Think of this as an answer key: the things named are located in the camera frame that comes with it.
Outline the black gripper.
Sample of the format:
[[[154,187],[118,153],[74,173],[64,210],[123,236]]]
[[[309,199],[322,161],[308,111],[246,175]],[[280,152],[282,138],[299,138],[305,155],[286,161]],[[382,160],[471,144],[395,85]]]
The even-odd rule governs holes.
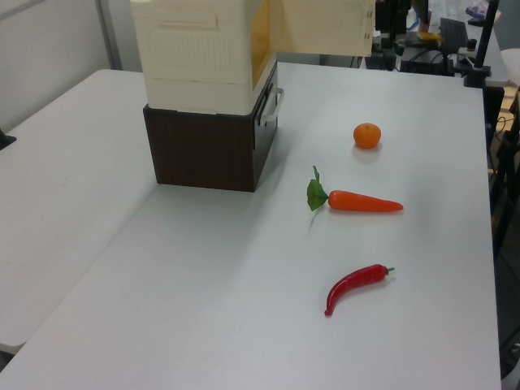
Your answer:
[[[394,40],[405,34],[409,2],[406,0],[377,0],[375,2],[375,30]]]

